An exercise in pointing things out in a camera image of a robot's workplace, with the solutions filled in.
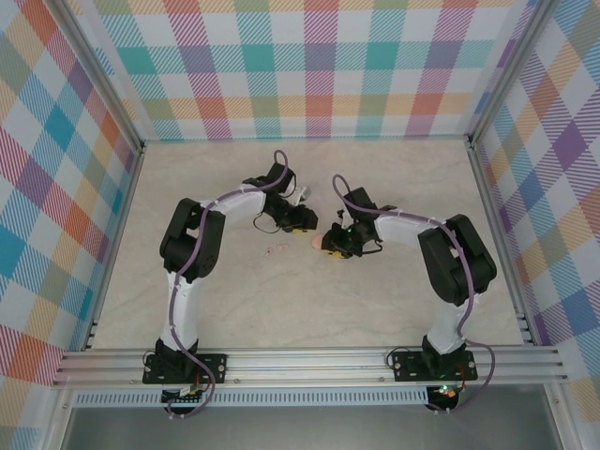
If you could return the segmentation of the right controller circuit board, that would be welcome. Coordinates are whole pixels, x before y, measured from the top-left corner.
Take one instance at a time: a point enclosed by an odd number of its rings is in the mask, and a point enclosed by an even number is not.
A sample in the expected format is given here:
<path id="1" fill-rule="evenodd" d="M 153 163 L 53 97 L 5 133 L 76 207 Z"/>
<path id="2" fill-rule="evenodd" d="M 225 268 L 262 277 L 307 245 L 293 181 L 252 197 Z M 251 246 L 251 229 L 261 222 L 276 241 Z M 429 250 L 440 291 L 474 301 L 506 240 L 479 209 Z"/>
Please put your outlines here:
<path id="1" fill-rule="evenodd" d="M 458 398 L 459 394 L 464 390 L 465 384 L 449 384 L 443 383 L 438 386 L 431 387 L 428 391 L 429 401 L 434 399 L 451 399 Z"/>

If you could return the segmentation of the controller circuit board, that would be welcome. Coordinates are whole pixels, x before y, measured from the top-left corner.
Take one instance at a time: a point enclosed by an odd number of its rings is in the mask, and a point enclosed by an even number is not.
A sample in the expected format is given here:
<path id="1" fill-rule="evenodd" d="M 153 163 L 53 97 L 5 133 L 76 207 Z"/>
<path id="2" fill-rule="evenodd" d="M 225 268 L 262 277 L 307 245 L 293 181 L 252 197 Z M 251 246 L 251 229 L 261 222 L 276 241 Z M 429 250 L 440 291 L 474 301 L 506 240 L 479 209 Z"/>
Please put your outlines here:
<path id="1" fill-rule="evenodd" d="M 464 390 L 465 384 L 449 384 L 443 383 L 438 386 L 431 387 L 428 391 L 429 401 L 434 399 L 451 399 L 458 398 L 459 394 Z"/>
<path id="2" fill-rule="evenodd" d="M 210 384 L 192 384 L 181 388 L 166 389 L 161 392 L 160 402 L 172 408 L 195 408 L 204 402 L 210 392 Z"/>

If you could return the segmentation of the grey metal panel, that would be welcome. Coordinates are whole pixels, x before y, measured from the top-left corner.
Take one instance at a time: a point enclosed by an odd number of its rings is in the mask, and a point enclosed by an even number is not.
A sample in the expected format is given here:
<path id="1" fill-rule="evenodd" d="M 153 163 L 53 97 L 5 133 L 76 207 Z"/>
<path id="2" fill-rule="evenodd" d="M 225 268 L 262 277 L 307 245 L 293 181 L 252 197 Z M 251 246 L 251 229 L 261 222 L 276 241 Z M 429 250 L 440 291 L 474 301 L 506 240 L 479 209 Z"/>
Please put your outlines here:
<path id="1" fill-rule="evenodd" d="M 395 407 L 78 409 L 61 450 L 563 450 L 543 413 L 435 416 Z"/>

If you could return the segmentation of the left controller circuit board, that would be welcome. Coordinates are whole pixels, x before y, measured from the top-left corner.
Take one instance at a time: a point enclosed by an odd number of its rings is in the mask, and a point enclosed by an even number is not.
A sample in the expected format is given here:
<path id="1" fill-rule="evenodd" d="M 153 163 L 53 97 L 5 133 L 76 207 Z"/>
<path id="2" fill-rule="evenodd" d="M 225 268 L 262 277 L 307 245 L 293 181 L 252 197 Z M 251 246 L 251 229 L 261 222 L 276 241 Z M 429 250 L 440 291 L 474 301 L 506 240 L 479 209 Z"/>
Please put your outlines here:
<path id="1" fill-rule="evenodd" d="M 161 392 L 160 402 L 172 408 L 195 408 L 204 402 L 210 392 L 210 384 L 192 384 L 181 388 L 166 389 Z"/>

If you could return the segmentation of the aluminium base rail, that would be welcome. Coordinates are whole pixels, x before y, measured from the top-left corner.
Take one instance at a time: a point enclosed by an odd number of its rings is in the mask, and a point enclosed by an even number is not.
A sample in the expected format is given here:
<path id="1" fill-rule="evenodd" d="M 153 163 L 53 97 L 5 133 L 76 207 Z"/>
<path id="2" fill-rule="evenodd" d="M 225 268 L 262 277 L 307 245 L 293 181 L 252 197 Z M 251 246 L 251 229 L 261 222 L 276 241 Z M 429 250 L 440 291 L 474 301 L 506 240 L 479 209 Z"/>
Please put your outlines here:
<path id="1" fill-rule="evenodd" d="M 143 386 L 144 350 L 67 352 L 53 379 L 56 388 Z M 394 384 L 390 350 L 384 347 L 226 349 L 224 387 L 367 387 Z M 567 370 L 553 347 L 472 349 L 478 379 L 495 385 L 566 383 Z"/>

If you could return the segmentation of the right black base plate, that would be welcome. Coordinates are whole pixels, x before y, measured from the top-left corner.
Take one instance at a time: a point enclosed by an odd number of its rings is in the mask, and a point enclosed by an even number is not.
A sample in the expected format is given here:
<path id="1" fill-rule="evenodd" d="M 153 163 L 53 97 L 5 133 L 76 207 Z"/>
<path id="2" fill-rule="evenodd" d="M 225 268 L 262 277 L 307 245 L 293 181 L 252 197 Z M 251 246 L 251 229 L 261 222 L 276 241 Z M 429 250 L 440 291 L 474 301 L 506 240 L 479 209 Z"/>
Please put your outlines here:
<path id="1" fill-rule="evenodd" d="M 396 382 L 475 381 L 478 379 L 473 353 L 458 350 L 438 359 L 427 359 L 422 351 L 394 352 L 391 364 Z"/>

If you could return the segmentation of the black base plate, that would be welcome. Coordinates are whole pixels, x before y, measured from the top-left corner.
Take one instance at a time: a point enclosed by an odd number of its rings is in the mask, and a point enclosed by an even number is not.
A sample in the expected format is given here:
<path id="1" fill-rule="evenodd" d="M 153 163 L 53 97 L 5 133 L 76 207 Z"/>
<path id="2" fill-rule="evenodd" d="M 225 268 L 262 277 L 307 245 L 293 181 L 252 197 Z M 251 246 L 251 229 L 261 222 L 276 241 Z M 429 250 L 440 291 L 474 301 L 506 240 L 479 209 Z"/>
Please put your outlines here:
<path id="1" fill-rule="evenodd" d="M 216 383 L 224 383 L 227 355 L 224 353 L 197 353 L 195 358 L 212 373 Z M 148 352 L 143 358 L 143 384 L 207 384 L 208 372 L 181 352 L 173 355 Z"/>
<path id="2" fill-rule="evenodd" d="M 458 350 L 438 359 L 427 359 L 422 351 L 394 352 L 391 364 L 396 382 L 475 381 L 478 379 L 473 353 Z"/>

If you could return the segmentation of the right aluminium side rail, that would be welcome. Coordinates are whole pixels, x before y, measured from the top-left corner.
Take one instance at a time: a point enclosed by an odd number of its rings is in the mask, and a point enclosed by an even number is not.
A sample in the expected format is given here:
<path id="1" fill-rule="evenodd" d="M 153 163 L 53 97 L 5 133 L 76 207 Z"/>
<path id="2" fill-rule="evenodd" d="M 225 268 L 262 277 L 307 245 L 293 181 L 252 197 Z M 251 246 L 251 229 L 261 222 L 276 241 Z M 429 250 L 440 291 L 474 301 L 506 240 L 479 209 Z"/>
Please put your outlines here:
<path id="1" fill-rule="evenodd" d="M 530 346 L 537 345 L 536 331 L 530 325 L 528 305 L 526 304 L 521 283 L 518 280 L 516 269 L 511 259 L 503 223 L 500 214 L 495 208 L 491 187 L 486 178 L 483 164 L 477 153 L 476 146 L 468 138 L 465 139 L 465 149 L 487 217 L 491 237 L 498 254 L 500 267 L 502 268 L 504 281 L 513 304 L 523 343 Z"/>

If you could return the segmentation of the aluminium side rail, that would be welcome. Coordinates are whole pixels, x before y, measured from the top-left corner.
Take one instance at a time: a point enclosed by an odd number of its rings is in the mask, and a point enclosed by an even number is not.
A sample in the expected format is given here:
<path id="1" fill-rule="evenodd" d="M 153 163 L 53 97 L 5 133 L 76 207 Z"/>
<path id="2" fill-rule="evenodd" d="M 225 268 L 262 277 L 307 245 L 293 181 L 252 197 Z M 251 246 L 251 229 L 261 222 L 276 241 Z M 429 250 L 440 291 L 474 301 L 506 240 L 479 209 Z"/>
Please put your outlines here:
<path id="1" fill-rule="evenodd" d="M 90 307 L 87 310 L 85 320 L 83 322 L 82 334 L 76 346 L 76 350 L 78 352 L 84 352 L 85 350 L 87 350 L 90 339 L 95 335 L 93 329 L 98 325 L 98 320 L 106 299 L 106 295 L 116 263 L 116 258 L 118 256 L 118 251 L 126 228 L 128 214 L 143 168 L 144 158 L 145 147 L 142 146 L 133 160 L 134 164 L 132 166 L 132 172 L 127 181 L 123 201 L 121 202 L 118 215 L 116 216 L 117 221 L 114 227 L 114 234 L 108 247 L 108 253 L 106 254 L 105 262 L 102 265 L 102 277 L 97 286 L 97 290 L 94 296 L 92 297 Z"/>
<path id="2" fill-rule="evenodd" d="M 500 214 L 495 208 L 491 187 L 486 178 L 483 164 L 477 153 L 476 146 L 468 138 L 465 139 L 465 149 L 487 217 L 491 237 L 498 254 L 500 267 L 502 268 L 504 281 L 513 304 L 523 343 L 530 346 L 537 345 L 536 331 L 530 325 L 528 305 L 526 304 L 521 283 L 518 280 L 516 269 L 511 259 L 503 223 Z"/>

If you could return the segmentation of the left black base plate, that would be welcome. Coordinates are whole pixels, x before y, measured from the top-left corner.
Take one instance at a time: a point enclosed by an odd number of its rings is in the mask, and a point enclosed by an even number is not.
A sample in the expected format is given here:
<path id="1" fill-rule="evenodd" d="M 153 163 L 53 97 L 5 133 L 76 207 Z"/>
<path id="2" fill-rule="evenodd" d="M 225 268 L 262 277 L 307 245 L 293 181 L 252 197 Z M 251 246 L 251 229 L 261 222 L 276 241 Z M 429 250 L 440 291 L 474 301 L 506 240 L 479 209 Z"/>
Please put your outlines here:
<path id="1" fill-rule="evenodd" d="M 195 358 L 212 373 L 216 383 L 224 383 L 227 355 L 224 353 L 197 353 Z M 143 358 L 143 384 L 207 384 L 208 372 L 181 352 L 173 355 L 148 352 Z"/>

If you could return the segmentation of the left aluminium side rail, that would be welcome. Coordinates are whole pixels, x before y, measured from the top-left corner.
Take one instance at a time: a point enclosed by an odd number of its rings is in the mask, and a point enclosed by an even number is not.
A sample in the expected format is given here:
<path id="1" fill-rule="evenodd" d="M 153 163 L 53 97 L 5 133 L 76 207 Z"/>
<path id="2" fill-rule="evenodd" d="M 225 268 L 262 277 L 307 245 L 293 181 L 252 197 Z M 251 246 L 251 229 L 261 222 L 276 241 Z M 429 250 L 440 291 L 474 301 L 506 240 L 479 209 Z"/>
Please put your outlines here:
<path id="1" fill-rule="evenodd" d="M 128 214 L 143 168 L 144 158 L 145 147 L 142 146 L 133 160 L 134 164 L 132 166 L 132 172 L 127 181 L 123 201 L 121 202 L 118 215 L 116 216 L 117 221 L 114 227 L 114 234 L 108 247 L 108 253 L 106 254 L 105 262 L 102 265 L 102 277 L 97 286 L 97 290 L 94 296 L 92 297 L 90 307 L 87 310 L 85 320 L 83 322 L 82 334 L 76 346 L 76 350 L 78 352 L 84 352 L 85 350 L 87 350 L 90 339 L 95 335 L 93 329 L 98 325 L 98 320 L 106 299 L 106 295 L 116 263 L 116 258 L 118 256 L 118 251 L 126 228 Z"/>

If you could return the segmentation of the right aluminium frame post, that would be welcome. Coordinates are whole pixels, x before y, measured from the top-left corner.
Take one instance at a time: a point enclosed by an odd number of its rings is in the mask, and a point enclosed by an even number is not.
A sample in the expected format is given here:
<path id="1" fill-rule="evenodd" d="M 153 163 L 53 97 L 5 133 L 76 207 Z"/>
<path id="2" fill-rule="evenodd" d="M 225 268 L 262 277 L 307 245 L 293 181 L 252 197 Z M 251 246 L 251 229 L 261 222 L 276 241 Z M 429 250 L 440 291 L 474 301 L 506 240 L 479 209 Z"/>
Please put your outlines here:
<path id="1" fill-rule="evenodd" d="M 507 57 L 506 65 L 496 86 L 491 91 L 486 105 L 475 122 L 472 131 L 467 134 L 467 142 L 472 151 L 477 148 L 488 128 L 492 125 L 510 88 L 520 75 L 534 50 L 535 44 L 560 3 L 561 0 L 539 0 L 536 3 L 530 19 L 526 22 L 523 32 L 514 46 L 514 50 Z"/>

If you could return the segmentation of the aluminium frame post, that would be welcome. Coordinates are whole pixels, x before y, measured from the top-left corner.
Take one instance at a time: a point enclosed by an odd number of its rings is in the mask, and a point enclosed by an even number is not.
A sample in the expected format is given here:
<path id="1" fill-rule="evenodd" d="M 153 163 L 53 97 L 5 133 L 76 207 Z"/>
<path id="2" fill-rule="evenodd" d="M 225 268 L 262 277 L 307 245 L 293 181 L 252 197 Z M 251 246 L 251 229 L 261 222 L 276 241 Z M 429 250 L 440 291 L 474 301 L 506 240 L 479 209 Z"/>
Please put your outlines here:
<path id="1" fill-rule="evenodd" d="M 472 151 L 477 148 L 488 128 L 492 125 L 510 88 L 520 75 L 534 50 L 535 44 L 560 3 L 561 0 L 539 0 L 536 3 L 530 19 L 526 22 L 523 32 L 514 46 L 514 50 L 507 57 L 506 65 L 496 86 L 491 91 L 486 105 L 475 122 L 472 131 L 467 134 L 467 142 Z"/>
<path id="2" fill-rule="evenodd" d="M 84 70 L 98 89 L 100 96 L 112 113 L 116 124 L 123 131 L 127 141 L 133 146 L 136 153 L 141 155 L 144 150 L 143 138 L 130 119 L 93 46 L 89 43 L 76 16 L 69 8 L 67 0 L 45 0 L 45 2 L 67 36 L 67 40 L 72 45 L 75 53 L 81 59 Z"/>

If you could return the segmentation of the left aluminium frame post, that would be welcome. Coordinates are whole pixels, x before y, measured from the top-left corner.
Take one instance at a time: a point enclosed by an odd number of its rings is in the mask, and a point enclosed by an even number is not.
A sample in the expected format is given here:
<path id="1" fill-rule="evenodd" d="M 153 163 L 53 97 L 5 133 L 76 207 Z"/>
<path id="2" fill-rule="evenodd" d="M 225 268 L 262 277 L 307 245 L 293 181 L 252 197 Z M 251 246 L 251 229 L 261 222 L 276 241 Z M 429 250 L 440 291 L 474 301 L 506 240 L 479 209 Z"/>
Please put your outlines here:
<path id="1" fill-rule="evenodd" d="M 123 131 L 127 141 L 133 146 L 136 153 L 141 155 L 144 150 L 143 138 L 130 119 L 93 46 L 89 43 L 76 16 L 69 8 L 67 0 L 45 0 L 45 2 L 67 36 L 67 40 L 72 45 L 75 53 L 81 59 L 84 70 L 98 89 L 100 96 L 112 113 L 116 124 Z"/>

